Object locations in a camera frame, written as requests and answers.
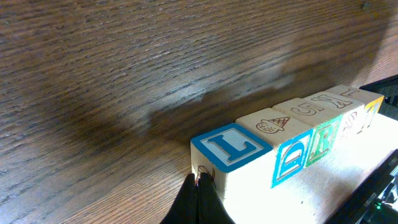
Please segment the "wood grain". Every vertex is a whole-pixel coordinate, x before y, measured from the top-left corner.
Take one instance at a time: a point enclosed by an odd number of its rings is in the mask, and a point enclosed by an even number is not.
[[[191,137],[398,73],[395,0],[0,3],[0,223],[158,223]]]

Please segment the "white platform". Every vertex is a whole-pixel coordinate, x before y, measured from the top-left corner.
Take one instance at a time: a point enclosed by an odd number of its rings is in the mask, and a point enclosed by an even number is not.
[[[372,126],[344,147],[274,189],[253,186],[228,198],[225,209],[236,223],[323,223],[398,149],[397,130],[398,121],[377,114]]]

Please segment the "alphabet block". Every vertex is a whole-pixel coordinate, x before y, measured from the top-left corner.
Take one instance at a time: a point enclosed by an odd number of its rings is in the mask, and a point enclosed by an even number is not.
[[[358,100],[364,103],[365,118],[363,120],[362,128],[359,132],[364,131],[366,128],[370,127],[373,116],[379,112],[381,103],[384,99],[384,96],[381,94],[372,93],[345,85],[335,86],[326,90],[326,92],[334,93],[336,95],[344,96],[353,100]]]
[[[321,91],[304,99],[335,110],[343,115],[335,146],[343,143],[350,136],[361,130],[365,118],[364,103],[325,91]]]
[[[304,168],[313,134],[309,125],[271,108],[238,118],[236,123],[274,148],[276,162],[272,187]]]
[[[272,109],[308,124],[314,129],[313,140],[305,163],[306,167],[333,149],[342,117],[339,112],[300,98],[279,103]]]
[[[209,173],[218,195],[228,198],[252,185],[271,185],[275,153],[270,144],[233,123],[193,138],[191,161],[197,179]]]

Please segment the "yellow block face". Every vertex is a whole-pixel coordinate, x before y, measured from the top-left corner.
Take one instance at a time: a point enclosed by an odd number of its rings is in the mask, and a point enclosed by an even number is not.
[[[372,123],[373,116],[375,114],[377,114],[380,110],[380,106],[381,106],[381,103],[383,102],[383,99],[384,99],[384,96],[365,105],[365,113],[366,113],[365,116],[366,117],[365,117],[365,122],[364,122],[364,125],[363,125],[361,131],[370,127],[370,125]]]

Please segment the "blue letter l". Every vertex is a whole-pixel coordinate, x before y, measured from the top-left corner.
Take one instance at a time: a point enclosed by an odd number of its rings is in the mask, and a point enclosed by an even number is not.
[[[245,154],[253,151],[256,149],[255,146],[253,146],[250,142],[245,141],[244,145],[246,146],[246,148],[242,151],[239,151],[237,149],[235,149],[235,147],[233,147],[230,143],[226,142],[223,139],[223,135],[220,134],[219,136],[216,136],[214,138],[209,139],[209,142],[214,142],[217,145],[219,145],[221,148],[223,148],[229,155],[230,157],[228,158],[229,161],[234,161],[235,159],[244,156]]]

